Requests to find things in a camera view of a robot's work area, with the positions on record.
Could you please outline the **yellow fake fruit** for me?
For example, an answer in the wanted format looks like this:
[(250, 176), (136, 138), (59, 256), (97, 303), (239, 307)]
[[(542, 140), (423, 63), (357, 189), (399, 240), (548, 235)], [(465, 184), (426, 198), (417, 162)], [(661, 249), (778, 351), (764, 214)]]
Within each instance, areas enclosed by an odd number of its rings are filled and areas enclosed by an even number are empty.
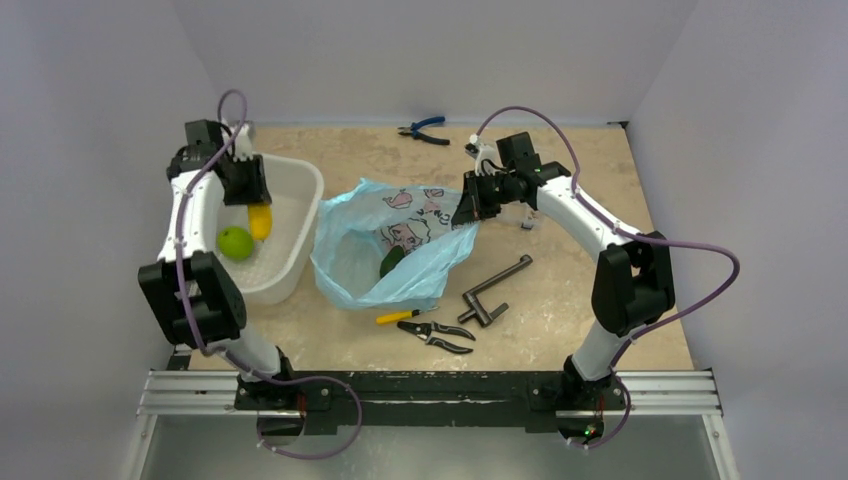
[(265, 241), (273, 229), (272, 208), (267, 203), (251, 204), (247, 207), (248, 227), (255, 241)]

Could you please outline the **dark green fake avocado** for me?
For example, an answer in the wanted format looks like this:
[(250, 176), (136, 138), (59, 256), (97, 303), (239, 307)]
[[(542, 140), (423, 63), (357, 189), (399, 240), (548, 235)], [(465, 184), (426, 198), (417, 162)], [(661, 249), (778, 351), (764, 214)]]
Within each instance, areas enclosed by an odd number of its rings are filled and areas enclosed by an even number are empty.
[(384, 278), (405, 258), (406, 252), (401, 245), (391, 247), (380, 263), (379, 277)]

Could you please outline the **white plastic basin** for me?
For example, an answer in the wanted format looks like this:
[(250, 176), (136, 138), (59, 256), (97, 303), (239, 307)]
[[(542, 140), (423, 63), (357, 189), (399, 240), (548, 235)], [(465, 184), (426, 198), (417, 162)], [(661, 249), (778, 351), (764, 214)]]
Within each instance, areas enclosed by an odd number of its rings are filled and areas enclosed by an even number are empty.
[(324, 179), (317, 167), (304, 160), (267, 154), (266, 184), (272, 197), (270, 235), (255, 240), (249, 256), (231, 258), (214, 252), (250, 305), (273, 305), (294, 291), (314, 243), (317, 211)]

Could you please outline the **light blue plastic bag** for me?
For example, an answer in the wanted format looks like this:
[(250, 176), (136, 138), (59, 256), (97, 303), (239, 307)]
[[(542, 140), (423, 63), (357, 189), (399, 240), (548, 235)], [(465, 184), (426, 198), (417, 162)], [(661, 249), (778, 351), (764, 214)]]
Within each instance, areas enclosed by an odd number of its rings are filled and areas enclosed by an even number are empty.
[[(435, 306), (478, 232), (475, 224), (451, 225), (460, 197), (441, 186), (362, 178), (353, 190), (320, 201), (310, 254), (317, 288), (345, 310)], [(406, 256), (380, 278), (380, 263), (396, 245)]]

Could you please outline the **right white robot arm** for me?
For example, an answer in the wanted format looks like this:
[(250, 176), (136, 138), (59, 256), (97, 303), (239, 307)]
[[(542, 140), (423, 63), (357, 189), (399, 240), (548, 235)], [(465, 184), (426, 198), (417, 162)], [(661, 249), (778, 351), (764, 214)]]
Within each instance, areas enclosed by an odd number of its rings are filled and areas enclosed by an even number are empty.
[(605, 209), (583, 197), (574, 174), (545, 163), (522, 132), (488, 145), (472, 135), (465, 146), (474, 167), (463, 175), (455, 226), (494, 218), (503, 206), (523, 203), (563, 228), (595, 263), (591, 306), (595, 322), (563, 367), (561, 392), (576, 407), (596, 399), (625, 342), (657, 322), (676, 303), (672, 266), (663, 236), (631, 239), (625, 227), (601, 220)]

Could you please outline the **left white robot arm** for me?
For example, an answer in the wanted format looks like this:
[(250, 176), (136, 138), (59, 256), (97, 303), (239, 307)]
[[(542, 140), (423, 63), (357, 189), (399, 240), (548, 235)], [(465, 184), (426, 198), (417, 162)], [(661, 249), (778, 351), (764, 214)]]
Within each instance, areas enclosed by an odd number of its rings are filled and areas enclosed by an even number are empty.
[(168, 232), (155, 262), (138, 270), (138, 283), (166, 340), (218, 355), (240, 373), (244, 389), (259, 389), (272, 408), (297, 399), (298, 382), (282, 351), (247, 323), (246, 301), (215, 253), (218, 211), (244, 206), (270, 233), (272, 199), (264, 160), (237, 154), (239, 126), (216, 120), (186, 123), (186, 143), (166, 169), (172, 193)]

